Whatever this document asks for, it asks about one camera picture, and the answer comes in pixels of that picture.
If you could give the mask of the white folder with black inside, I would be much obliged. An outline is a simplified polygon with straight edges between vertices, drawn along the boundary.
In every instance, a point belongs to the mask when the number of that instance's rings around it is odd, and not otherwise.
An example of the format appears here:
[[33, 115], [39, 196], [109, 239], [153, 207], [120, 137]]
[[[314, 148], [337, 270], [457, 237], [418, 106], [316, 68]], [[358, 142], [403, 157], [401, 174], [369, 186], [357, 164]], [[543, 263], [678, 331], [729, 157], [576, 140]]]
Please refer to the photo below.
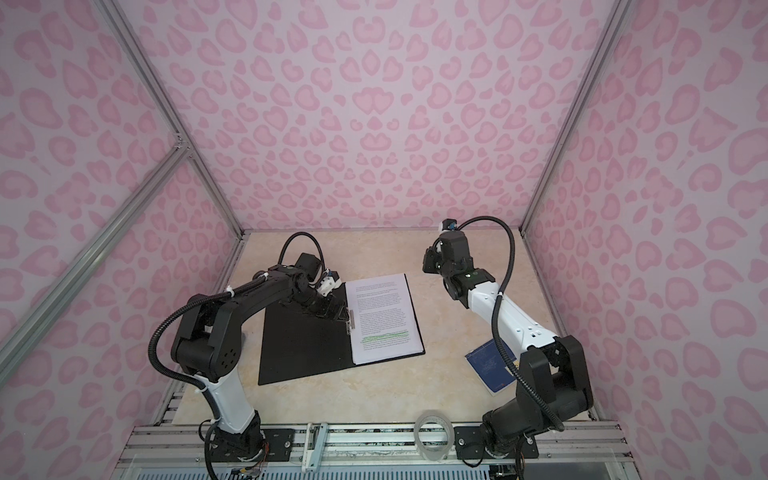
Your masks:
[[[345, 294], [345, 284], [333, 293]], [[266, 309], [258, 384], [260, 386], [327, 374], [356, 366], [346, 321], [319, 319], [295, 303]]]

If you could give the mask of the printed paper sheet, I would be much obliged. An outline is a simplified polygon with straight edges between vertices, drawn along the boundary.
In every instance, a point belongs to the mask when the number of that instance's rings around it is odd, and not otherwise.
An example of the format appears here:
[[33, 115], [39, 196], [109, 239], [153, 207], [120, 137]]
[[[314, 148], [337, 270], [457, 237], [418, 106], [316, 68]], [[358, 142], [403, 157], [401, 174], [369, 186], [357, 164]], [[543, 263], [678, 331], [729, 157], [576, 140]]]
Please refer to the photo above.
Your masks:
[[405, 274], [345, 284], [347, 307], [354, 311], [350, 335], [356, 366], [420, 356], [425, 347]]

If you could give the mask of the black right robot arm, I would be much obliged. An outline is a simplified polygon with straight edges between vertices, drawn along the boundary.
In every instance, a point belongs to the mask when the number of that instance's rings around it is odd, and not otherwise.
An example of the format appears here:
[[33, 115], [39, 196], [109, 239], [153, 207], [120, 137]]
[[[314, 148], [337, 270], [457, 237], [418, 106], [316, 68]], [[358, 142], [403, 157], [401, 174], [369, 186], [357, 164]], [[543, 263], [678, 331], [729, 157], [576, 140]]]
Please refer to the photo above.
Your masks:
[[502, 365], [515, 379], [515, 398], [482, 417], [484, 448], [496, 457], [519, 454], [539, 434], [562, 432], [567, 421], [594, 406], [580, 341], [542, 326], [507, 295], [516, 254], [514, 236], [508, 240], [501, 281], [475, 266], [460, 229], [442, 231], [423, 258], [423, 272], [440, 276], [451, 299], [490, 325]]

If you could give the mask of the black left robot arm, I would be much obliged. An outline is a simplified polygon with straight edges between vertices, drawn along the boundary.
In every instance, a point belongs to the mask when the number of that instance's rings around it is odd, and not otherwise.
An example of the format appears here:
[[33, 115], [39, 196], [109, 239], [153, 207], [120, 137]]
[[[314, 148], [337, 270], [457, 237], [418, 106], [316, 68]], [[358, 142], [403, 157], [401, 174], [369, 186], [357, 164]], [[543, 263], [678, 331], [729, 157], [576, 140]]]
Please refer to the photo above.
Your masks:
[[303, 253], [295, 264], [259, 271], [250, 282], [229, 287], [220, 298], [190, 298], [191, 309], [181, 316], [171, 358], [194, 380], [211, 408], [213, 420], [204, 437], [208, 454], [238, 460], [262, 460], [267, 454], [259, 414], [248, 401], [237, 371], [242, 325], [281, 302], [295, 303], [320, 319], [346, 320], [345, 301], [336, 294], [341, 286], [337, 272], [326, 269], [320, 258]]

